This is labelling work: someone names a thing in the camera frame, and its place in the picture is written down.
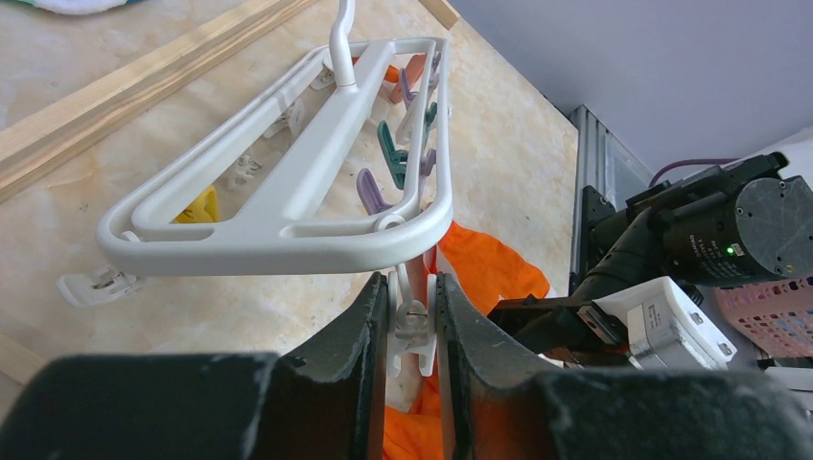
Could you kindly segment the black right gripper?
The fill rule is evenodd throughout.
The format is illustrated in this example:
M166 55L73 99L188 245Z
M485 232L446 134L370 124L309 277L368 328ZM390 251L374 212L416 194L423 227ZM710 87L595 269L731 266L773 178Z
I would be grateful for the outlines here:
M536 355L580 367L629 367L627 327L595 302L573 297L502 300L488 318Z

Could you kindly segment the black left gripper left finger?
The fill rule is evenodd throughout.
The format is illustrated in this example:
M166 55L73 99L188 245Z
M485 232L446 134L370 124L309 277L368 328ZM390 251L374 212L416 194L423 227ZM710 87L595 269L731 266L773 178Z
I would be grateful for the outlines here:
M5 459L377 459L387 283L285 355L74 355L1 427Z

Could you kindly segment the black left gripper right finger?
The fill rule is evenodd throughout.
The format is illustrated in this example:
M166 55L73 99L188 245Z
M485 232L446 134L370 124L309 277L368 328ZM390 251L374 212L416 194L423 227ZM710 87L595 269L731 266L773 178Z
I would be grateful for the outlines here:
M759 372L562 369L437 278L448 459L808 459L812 424Z

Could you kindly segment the orange underwear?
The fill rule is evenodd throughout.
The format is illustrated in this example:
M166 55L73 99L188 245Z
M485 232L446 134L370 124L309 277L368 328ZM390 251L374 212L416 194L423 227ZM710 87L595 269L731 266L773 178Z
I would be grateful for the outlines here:
M504 299L545 298L551 284L542 270L497 238L451 224L435 246L433 273L450 273L483 315ZM442 459L441 395L438 375L424 378L408 412L384 412L384 459Z

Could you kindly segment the white corner clothes peg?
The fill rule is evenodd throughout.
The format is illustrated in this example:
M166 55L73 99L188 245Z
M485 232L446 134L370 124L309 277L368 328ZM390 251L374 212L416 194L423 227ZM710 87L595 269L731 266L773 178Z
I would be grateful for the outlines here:
M436 307L431 291L437 287L437 276L429 274L422 284L427 303L413 293L406 264L397 264L386 276L387 281L387 346L386 373L397 378L406 354L417 356L423 377L433 374L437 350Z

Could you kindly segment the white multi-clip hanger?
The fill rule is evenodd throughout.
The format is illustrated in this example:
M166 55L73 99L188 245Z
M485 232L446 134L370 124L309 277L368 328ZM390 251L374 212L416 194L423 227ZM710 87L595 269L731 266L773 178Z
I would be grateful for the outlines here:
M108 260L139 276L336 274L405 263L440 241L453 219L449 74L443 37L352 42L356 5L340 3L327 45L173 163L113 205L96 239ZM316 211L370 115L391 59L423 54L401 200L367 217ZM257 141L330 63L336 90L233 218L180 224L180 214Z

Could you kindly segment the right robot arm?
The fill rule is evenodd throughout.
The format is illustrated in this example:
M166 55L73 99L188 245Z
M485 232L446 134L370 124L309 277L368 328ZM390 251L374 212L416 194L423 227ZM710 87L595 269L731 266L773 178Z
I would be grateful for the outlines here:
M784 178L782 152L665 181L615 208L581 191L569 295L508 299L490 319L534 353L567 351L572 363L618 365L641 348L629 320L647 311L645 286L697 299L699 287L736 288L812 270L812 191Z

